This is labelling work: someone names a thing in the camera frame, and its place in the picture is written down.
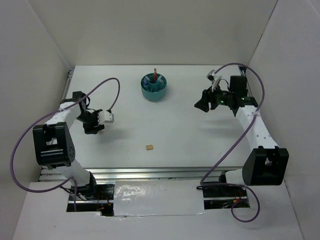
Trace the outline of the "blue clear pen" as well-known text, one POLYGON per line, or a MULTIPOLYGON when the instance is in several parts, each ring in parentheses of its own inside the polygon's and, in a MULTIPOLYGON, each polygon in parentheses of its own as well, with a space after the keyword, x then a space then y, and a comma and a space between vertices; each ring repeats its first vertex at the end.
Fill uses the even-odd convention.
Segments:
POLYGON ((163 81, 163 79, 162 79, 162 75, 160 75, 158 78, 157 78, 157 81, 159 82, 159 83, 163 83, 164 81, 163 81))

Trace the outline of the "red pen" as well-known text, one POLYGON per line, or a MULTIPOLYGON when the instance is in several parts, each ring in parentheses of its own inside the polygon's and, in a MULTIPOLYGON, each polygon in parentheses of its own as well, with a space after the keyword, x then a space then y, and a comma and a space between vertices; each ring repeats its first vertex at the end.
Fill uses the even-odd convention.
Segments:
POLYGON ((157 69, 156 69, 156 68, 154 68, 153 79, 154 79, 154 83, 156 83, 156 82, 157 82, 157 79, 158 79, 157 69))

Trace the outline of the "clear glue bottle blue cap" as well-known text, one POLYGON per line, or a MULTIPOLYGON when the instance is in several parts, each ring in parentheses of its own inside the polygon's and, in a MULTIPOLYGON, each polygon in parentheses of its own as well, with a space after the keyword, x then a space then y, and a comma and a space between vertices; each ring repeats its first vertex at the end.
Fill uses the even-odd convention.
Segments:
POLYGON ((150 79, 148 76, 145 76, 144 79, 143 79, 143 87, 145 89, 148 89, 150 86, 150 79))

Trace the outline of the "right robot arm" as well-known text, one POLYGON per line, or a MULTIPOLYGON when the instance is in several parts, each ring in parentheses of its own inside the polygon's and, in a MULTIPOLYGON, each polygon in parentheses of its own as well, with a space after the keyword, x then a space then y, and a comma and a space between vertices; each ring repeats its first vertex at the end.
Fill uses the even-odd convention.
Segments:
POLYGON ((289 160, 289 152, 273 140, 258 110, 258 103, 248 96, 247 78, 233 75, 222 90, 222 77, 209 76, 212 85, 202 92, 201 99, 194 105, 208 112, 218 106, 227 106, 242 125, 249 143, 250 154, 243 167, 223 173, 218 190, 230 196, 235 184, 246 186, 279 186, 282 184, 289 160))

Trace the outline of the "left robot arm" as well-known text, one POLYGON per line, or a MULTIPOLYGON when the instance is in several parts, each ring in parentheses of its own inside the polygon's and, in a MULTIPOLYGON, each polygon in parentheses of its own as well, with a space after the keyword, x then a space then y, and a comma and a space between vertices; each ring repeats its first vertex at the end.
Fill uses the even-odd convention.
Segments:
POLYGON ((61 101, 59 112, 45 124, 32 129, 36 161, 49 170, 57 170, 65 178, 71 179, 71 191, 82 195, 87 200, 97 197, 99 187, 93 174, 84 169, 76 160, 76 149, 70 134, 74 121, 82 123, 84 133, 96 135, 105 126, 100 121, 101 109, 87 110, 85 94, 81 91, 72 93, 72 98, 61 101))

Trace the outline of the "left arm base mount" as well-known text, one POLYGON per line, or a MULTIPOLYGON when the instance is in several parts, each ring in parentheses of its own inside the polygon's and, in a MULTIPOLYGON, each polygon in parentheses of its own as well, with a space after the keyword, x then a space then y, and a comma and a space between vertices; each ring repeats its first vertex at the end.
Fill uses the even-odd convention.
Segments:
POLYGON ((95 192, 86 197, 80 192, 77 192, 75 197, 72 187, 61 188, 68 194, 67 212, 99 212, 102 216, 114 216, 114 184, 98 184, 95 192))

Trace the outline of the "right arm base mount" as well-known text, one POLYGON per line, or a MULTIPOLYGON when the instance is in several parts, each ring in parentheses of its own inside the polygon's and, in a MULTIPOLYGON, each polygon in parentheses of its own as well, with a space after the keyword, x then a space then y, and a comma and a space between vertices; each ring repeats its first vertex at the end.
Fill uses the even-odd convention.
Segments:
POLYGON ((202 186, 196 187, 203 194, 203 204, 205 210, 231 209, 234 203, 235 208, 248 208, 247 192, 239 186, 202 186))

